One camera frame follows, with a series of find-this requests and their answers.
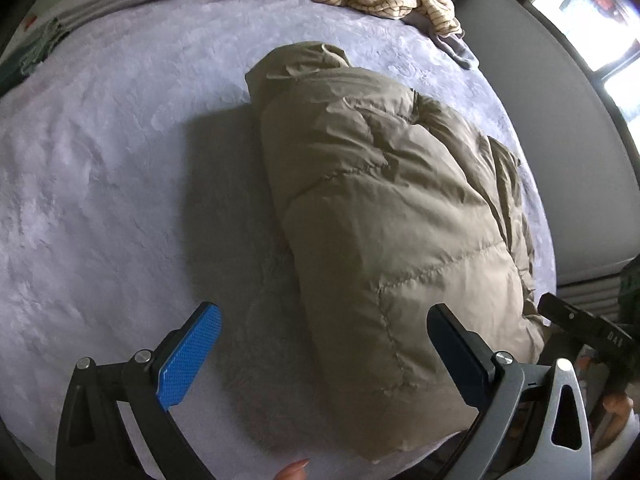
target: bed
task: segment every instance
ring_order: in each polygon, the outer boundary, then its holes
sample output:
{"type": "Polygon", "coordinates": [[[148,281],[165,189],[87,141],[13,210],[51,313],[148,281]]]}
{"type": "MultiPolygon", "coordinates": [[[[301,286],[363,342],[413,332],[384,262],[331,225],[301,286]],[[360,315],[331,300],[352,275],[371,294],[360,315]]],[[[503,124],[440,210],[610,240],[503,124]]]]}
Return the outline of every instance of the bed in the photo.
{"type": "Polygon", "coordinates": [[[310,458],[311,478],[386,480],[437,446],[372,464],[334,428],[244,82],[268,51],[306,40],[454,107],[519,157],[536,298],[555,291],[543,205],[504,108],[416,28],[310,0],[112,12],[0,100],[0,413],[48,462],[76,360],[153,348],[201,300],[221,307],[223,334],[172,413],[217,478],[270,479],[310,458]]]}

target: gray blanket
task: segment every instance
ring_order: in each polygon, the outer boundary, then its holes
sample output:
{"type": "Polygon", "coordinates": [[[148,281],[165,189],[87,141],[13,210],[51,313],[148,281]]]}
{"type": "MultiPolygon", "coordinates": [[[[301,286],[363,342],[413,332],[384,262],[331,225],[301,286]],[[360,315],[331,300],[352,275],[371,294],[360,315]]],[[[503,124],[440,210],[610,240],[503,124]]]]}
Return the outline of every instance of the gray blanket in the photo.
{"type": "MultiPolygon", "coordinates": [[[[41,16],[32,31],[0,64],[0,97],[34,72],[66,36],[91,20],[129,7],[156,0],[63,0],[45,16],[41,16]]],[[[433,43],[462,68],[476,68],[478,60],[462,38],[452,34],[443,38],[434,32],[433,23],[418,12],[404,19],[429,36],[433,43]]]]}

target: window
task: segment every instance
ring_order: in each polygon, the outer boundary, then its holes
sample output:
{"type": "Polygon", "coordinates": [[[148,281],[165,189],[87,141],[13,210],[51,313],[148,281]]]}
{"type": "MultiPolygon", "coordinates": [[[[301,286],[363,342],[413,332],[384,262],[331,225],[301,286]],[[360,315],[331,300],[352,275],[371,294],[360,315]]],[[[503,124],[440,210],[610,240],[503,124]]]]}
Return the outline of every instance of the window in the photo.
{"type": "Polygon", "coordinates": [[[614,0],[532,0],[591,70],[620,59],[636,42],[614,0]]]}
{"type": "Polygon", "coordinates": [[[604,89],[620,109],[631,137],[640,147],[640,59],[607,79],[604,89]]]}
{"type": "Polygon", "coordinates": [[[640,15],[628,0],[518,0],[567,49],[640,151],[640,15]]]}

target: metal screw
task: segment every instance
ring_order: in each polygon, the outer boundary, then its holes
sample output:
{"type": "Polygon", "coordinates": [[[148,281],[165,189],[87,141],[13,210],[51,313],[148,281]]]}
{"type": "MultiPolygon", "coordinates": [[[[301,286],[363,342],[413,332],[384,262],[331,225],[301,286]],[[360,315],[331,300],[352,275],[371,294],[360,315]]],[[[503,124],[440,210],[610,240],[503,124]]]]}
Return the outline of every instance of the metal screw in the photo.
{"type": "Polygon", "coordinates": [[[564,358],[559,358],[558,361],[556,361],[556,365],[558,365],[558,368],[560,368],[564,372],[568,372],[569,370],[571,370],[571,368],[573,368],[571,361],[564,358]]]}
{"type": "Polygon", "coordinates": [[[495,360],[501,365],[510,365],[513,363],[513,356],[509,352],[498,352],[495,355],[495,360]]]}
{"type": "Polygon", "coordinates": [[[91,366],[91,359],[89,357],[81,357],[76,363],[78,370],[86,370],[89,366],[91,366]]]}
{"type": "Polygon", "coordinates": [[[133,356],[137,363],[148,363],[151,361],[151,352],[149,350],[140,350],[133,356]]]}

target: puffer jacket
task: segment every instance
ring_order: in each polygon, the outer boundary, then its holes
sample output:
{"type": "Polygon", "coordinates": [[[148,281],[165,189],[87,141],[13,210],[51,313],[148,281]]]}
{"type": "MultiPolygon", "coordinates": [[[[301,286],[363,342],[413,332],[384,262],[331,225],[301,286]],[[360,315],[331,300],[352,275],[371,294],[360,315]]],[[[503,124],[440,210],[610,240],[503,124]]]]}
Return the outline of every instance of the puffer jacket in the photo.
{"type": "Polygon", "coordinates": [[[533,362],[532,244],[518,161],[455,110],[322,43],[246,76],[275,208],[342,430],[365,458],[468,428],[431,345],[446,303],[494,350],[533,362]]]}

